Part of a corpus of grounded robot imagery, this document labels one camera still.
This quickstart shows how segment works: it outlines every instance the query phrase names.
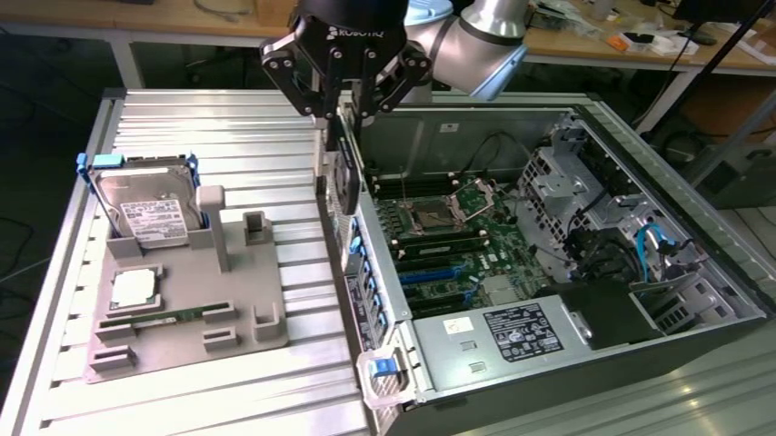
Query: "table leg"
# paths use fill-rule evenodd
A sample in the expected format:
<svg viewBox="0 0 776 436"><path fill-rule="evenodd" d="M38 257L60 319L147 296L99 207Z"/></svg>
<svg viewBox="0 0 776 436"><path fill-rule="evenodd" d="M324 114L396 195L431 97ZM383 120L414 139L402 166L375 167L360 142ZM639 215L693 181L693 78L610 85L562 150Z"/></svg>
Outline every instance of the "table leg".
<svg viewBox="0 0 776 436"><path fill-rule="evenodd" d="M673 80L668 88L665 88L663 94L659 96L657 103L638 124L638 127L635 128L637 134L642 134L651 130L698 73L700 70L689 70L678 73L677 78Z"/></svg>
<svg viewBox="0 0 776 436"><path fill-rule="evenodd" d="M111 44L112 57L119 66L119 74L125 88L144 88L143 74L132 52L132 40L125 31L115 31L107 38Z"/></svg>

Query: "motherboard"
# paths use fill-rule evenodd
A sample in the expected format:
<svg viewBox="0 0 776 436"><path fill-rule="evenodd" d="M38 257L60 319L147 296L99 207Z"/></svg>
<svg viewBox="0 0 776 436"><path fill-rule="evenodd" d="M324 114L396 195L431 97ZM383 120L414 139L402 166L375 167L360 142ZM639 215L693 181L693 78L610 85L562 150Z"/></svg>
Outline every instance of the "motherboard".
<svg viewBox="0 0 776 436"><path fill-rule="evenodd" d="M529 300L550 280L517 226L518 199L478 177L431 184L383 183L375 193L415 319Z"/></svg>

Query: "warning label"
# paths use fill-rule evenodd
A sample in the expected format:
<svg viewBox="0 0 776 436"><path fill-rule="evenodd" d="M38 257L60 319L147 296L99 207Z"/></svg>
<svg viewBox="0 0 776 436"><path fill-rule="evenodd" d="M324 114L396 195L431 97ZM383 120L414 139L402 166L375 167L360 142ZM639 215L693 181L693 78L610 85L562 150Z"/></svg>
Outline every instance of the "warning label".
<svg viewBox="0 0 776 436"><path fill-rule="evenodd" d="M185 221L177 200L123 203L121 211L132 234L141 243L185 236Z"/></svg>
<svg viewBox="0 0 776 436"><path fill-rule="evenodd" d="M538 304L487 312L483 316L505 361L517 362L562 350Z"/></svg>

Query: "robotiq logo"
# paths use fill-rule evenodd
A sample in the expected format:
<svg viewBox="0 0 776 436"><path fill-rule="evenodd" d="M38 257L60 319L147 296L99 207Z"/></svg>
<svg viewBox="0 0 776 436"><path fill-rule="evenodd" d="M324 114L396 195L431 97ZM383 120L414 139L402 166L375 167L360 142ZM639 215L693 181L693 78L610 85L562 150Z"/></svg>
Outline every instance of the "robotiq logo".
<svg viewBox="0 0 776 436"><path fill-rule="evenodd" d="M339 29L334 26L330 26L326 40L331 41L338 36L370 36L372 38L382 38L384 34L386 34L384 32L352 32L350 30Z"/></svg>

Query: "hard drive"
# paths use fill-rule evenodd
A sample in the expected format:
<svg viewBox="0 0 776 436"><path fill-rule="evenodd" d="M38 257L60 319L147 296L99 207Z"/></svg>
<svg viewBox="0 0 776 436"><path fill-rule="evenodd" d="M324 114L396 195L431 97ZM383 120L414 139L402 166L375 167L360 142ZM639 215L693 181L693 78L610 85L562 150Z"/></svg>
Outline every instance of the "hard drive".
<svg viewBox="0 0 776 436"><path fill-rule="evenodd" d="M196 207L196 158L128 158L99 154L85 169L116 237L135 237L141 248L188 243L187 232L204 227Z"/></svg>

